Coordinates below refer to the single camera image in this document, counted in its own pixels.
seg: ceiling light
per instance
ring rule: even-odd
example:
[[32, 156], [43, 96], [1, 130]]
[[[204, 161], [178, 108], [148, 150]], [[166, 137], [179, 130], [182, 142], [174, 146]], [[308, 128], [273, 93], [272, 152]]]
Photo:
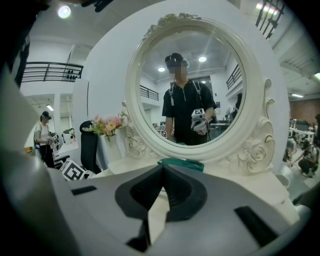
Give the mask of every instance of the ceiling light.
[[200, 57], [200, 58], [199, 58], [199, 61], [200, 61], [200, 62], [205, 62], [206, 60], [207, 60], [206, 57]]
[[293, 97], [297, 97], [297, 98], [303, 98], [302, 95], [299, 95], [299, 94], [292, 94]]
[[316, 73], [314, 76], [320, 80], [320, 72]]
[[47, 107], [50, 111], [54, 111], [54, 109], [52, 108], [52, 106], [46, 105], [46, 107]]
[[58, 15], [60, 18], [65, 19], [68, 18], [71, 14], [71, 10], [70, 7], [65, 5], [62, 6], [59, 10], [58, 10]]
[[[259, 10], [261, 10], [261, 9], [262, 9], [262, 6], [263, 6], [263, 4], [258, 3], [258, 4], [256, 5], [256, 8], [259, 9]], [[274, 14], [274, 15], [277, 15], [277, 11], [276, 11], [275, 9], [273, 9], [273, 8], [269, 8], [269, 6], [264, 6], [263, 10], [264, 10], [265, 12], [268, 12], [268, 13], [271, 13], [271, 14]]]

